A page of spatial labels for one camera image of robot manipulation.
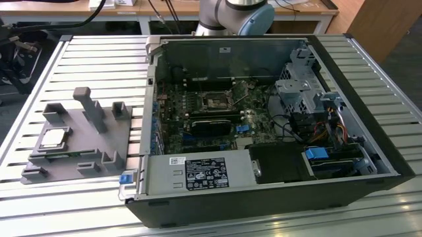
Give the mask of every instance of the cable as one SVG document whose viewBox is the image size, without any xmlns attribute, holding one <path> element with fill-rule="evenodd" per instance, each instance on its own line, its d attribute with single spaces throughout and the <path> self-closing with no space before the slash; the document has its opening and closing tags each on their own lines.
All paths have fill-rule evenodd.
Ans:
<svg viewBox="0 0 422 237">
<path fill-rule="evenodd" d="M 287 7 L 281 6 L 281 4 L 277 3 L 277 0 L 274 0 L 274 3 L 276 3 L 276 5 L 278 5 L 278 7 L 284 8 L 284 9 L 287 9 L 287 10 L 291 10 L 291 11 L 293 11 L 293 12 L 300 12 L 299 10 L 295 10 L 295 7 L 292 6 L 292 4 L 291 4 L 289 2 L 285 2 L 285 0 L 281 0 L 281 1 L 282 1 L 284 3 L 287 3 L 288 5 L 291 5 L 292 8 L 287 8 Z"/>
<path fill-rule="evenodd" d="M 10 33 L 19 34 L 29 31 L 39 31 L 39 30 L 58 30 L 58 29 L 70 29 L 70 28 L 78 28 L 86 25 L 93 18 L 97 16 L 100 10 L 102 9 L 102 6 L 105 4 L 105 0 L 101 0 L 97 9 L 92 13 L 92 15 L 84 20 L 82 22 L 78 22 L 76 24 L 66 24 L 66 25 L 49 25 L 49 26 L 25 26 L 19 28 L 10 28 Z"/>
<path fill-rule="evenodd" d="M 178 28 L 178 17 L 177 17 L 177 14 L 176 14 L 176 11 L 172 7 L 172 3 L 169 0 L 164 0 L 165 4 L 166 4 L 166 8 L 168 8 L 168 11 L 170 13 L 170 16 L 172 16 L 172 20 L 176 24 L 176 29 L 177 29 L 177 34 L 180 35 L 180 28 Z"/>
<path fill-rule="evenodd" d="M 291 137 L 291 136 L 285 136 L 285 135 L 284 135 L 284 131 L 287 130 L 285 125 L 289 125 L 289 123 L 288 123 L 288 122 L 284 123 L 281 136 L 277 136 L 277 137 L 276 137 L 276 138 L 280 138 L 280 139 L 281 139 L 281 142 L 284 142 L 284 138 L 285 138 L 285 137 L 293 138 L 293 137 Z"/>
<path fill-rule="evenodd" d="M 319 135 L 309 141 L 309 143 L 312 143 L 312 142 L 315 142 L 316 140 L 319 140 L 320 138 L 323 138 L 323 137 L 325 136 L 325 134 L 327 134 L 327 130 L 323 131 L 323 133 L 319 134 Z"/>
<path fill-rule="evenodd" d="M 336 127 L 339 127 L 341 129 L 343 141 L 344 141 L 344 143 L 347 143 L 347 130 L 345 130 L 345 127 L 343 125 L 340 125 L 340 124 L 337 124 Z"/>
<path fill-rule="evenodd" d="M 276 3 L 281 8 L 284 8 L 284 9 L 287 9 L 287 10 L 291 10 L 291 11 L 292 11 L 292 14 L 295 15 L 295 17 L 293 17 L 293 19 L 292 19 L 292 23 L 291 23 L 291 29 L 289 29 L 289 32 L 292 32 L 292 30 L 293 30 L 293 23 L 295 23 L 295 21 L 296 21 L 296 12 L 300 12 L 300 11 L 295 9 L 293 5 L 292 5 L 289 2 L 287 2 L 285 0 L 281 0 L 281 1 L 282 1 L 284 3 L 287 3 L 288 5 L 291 5 L 291 8 L 287 8 L 287 7 L 281 6 L 281 4 L 277 3 L 277 0 L 274 0 L 274 3 Z"/>
<path fill-rule="evenodd" d="M 273 124 L 282 130 L 282 132 L 287 132 L 295 139 L 297 142 L 300 143 L 304 143 L 307 144 L 307 142 L 299 137 L 299 135 L 296 133 L 293 133 L 292 131 L 289 131 L 284 126 L 281 126 L 274 120 L 273 120 L 273 117 L 270 116 L 269 114 L 269 108 L 268 108 L 268 105 L 269 105 L 269 96 L 270 96 L 270 91 L 272 89 L 274 88 L 274 85 L 273 86 L 268 86 L 268 95 L 266 95 L 266 100 L 265 100 L 265 112 L 270 118 L 270 121 L 273 122 Z"/>
<path fill-rule="evenodd" d="M 274 117 L 282 117 L 284 119 L 289 119 L 289 116 L 288 115 L 273 115 L 270 117 L 270 119 L 273 119 Z"/>
<path fill-rule="evenodd" d="M 173 6 L 172 6 L 172 2 L 170 2 L 170 0 L 166 0 L 166 1 L 168 1 L 168 3 L 169 3 L 169 6 L 170 6 L 170 9 L 172 9 L 172 12 L 173 12 L 173 15 L 174 15 L 174 17 L 176 17 L 176 20 L 177 20 L 177 22 L 180 22 L 178 16 L 177 16 L 177 13 L 176 13 L 176 10 L 173 9 Z"/>
<path fill-rule="evenodd" d="M 148 3 L 149 3 L 149 5 L 150 5 L 150 8 L 152 8 L 152 10 L 153 10 L 156 16 L 157 16 L 158 21 L 162 23 L 162 25 L 164 25 L 165 28 L 168 29 L 169 33 L 172 34 L 170 28 L 166 26 L 165 21 L 164 21 L 164 18 L 162 18 L 162 16 L 160 15 L 158 11 L 156 10 L 156 8 L 154 8 L 154 6 L 153 6 L 150 0 L 148 0 Z"/>
</svg>

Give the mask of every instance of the black hose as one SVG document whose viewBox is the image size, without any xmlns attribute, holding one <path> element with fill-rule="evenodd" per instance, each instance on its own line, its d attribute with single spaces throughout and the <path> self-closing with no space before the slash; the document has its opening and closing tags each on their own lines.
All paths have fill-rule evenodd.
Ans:
<svg viewBox="0 0 422 237">
<path fill-rule="evenodd" d="M 82 22 L 78 22 L 76 24 L 66 24 L 66 25 L 47 25 L 47 26 L 42 25 L 42 26 L 25 26 L 25 27 L 19 27 L 19 28 L 10 28 L 10 33 L 19 34 L 19 33 L 29 32 L 29 31 L 58 30 L 58 29 L 70 29 L 70 28 L 82 27 L 97 16 L 97 14 L 100 13 L 100 11 L 102 9 L 104 4 L 105 4 L 105 0 L 101 0 L 97 9 L 92 13 L 92 15 L 86 18 L 86 20 L 84 20 Z"/>
</svg>

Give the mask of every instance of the metal rail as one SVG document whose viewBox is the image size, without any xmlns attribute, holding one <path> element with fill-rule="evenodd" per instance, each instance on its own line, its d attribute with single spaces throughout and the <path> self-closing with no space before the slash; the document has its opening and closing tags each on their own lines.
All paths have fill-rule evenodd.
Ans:
<svg viewBox="0 0 422 237">
<path fill-rule="evenodd" d="M 80 36 L 58 43 L 6 140 L 0 148 L 1 236 L 388 236 L 422 230 L 420 112 L 360 46 L 343 36 L 319 36 L 345 78 L 404 156 L 416 177 L 347 207 L 177 228 L 148 229 L 117 198 L 117 177 L 21 185 L 21 169 L 42 128 L 46 103 L 70 100 L 89 86 L 101 106 L 133 106 L 128 168 L 136 168 L 146 82 L 144 36 Z M 333 85 L 321 73 L 332 90 Z"/>
</svg>

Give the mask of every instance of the green circuit board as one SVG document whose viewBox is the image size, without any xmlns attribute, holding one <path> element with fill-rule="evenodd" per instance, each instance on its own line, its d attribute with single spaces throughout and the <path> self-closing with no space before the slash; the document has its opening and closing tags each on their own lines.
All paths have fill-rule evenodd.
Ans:
<svg viewBox="0 0 422 237">
<path fill-rule="evenodd" d="M 256 85 L 249 79 L 234 82 L 225 91 L 190 92 L 178 84 L 158 86 L 165 154 L 236 150 L 237 138 L 250 138 L 253 143 L 276 141 L 273 124 L 265 111 L 268 85 Z M 212 114 L 213 111 L 234 111 L 241 119 L 232 123 L 226 135 L 197 138 L 190 133 L 192 121 L 186 115 L 201 112 Z M 236 127 L 242 125 L 248 125 L 248 130 L 236 132 Z"/>
</svg>

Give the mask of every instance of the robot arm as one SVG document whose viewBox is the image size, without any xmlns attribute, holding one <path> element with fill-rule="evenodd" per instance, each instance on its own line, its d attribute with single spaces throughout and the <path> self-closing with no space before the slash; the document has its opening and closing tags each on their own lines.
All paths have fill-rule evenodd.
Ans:
<svg viewBox="0 0 422 237">
<path fill-rule="evenodd" d="M 262 35 L 273 21 L 266 0 L 200 0 L 194 35 Z"/>
</svg>

